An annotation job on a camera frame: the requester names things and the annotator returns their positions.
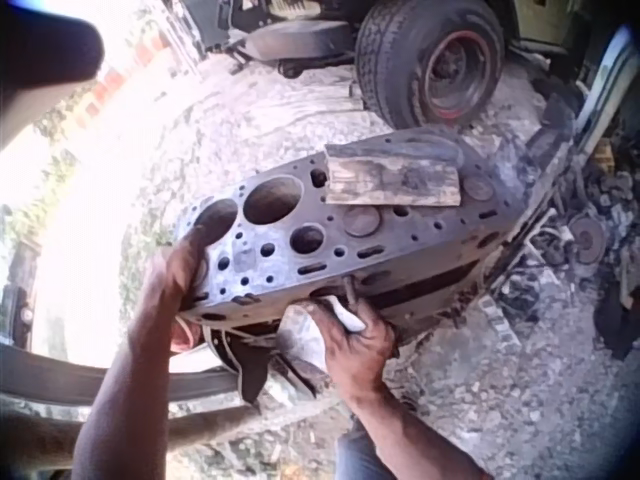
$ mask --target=tire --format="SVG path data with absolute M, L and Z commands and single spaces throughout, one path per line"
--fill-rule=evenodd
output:
M 483 0 L 382 0 L 356 42 L 364 101 L 396 129 L 468 123 L 503 60 L 502 28 Z

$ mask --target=jeans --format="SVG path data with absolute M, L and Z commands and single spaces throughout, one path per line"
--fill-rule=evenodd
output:
M 369 434 L 356 420 L 351 430 L 338 439 L 336 480 L 394 480 L 396 477 L 376 455 Z

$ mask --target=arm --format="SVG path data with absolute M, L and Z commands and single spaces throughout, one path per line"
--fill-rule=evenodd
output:
M 473 459 L 413 416 L 382 381 L 394 345 L 393 330 L 364 301 L 357 315 L 366 328 L 348 334 L 332 312 L 301 302 L 326 346 L 329 375 L 347 406 L 360 419 L 382 462 L 400 480 L 481 479 Z
M 72 478 L 163 478 L 171 324 L 199 265 L 200 228 L 151 261 L 133 322 L 74 451 Z

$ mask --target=metal bar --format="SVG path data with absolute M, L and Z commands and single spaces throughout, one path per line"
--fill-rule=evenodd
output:
M 106 370 L 62 362 L 0 345 L 0 393 L 54 405 L 89 406 Z M 238 377 L 228 370 L 170 375 L 169 401 L 180 402 L 234 392 Z

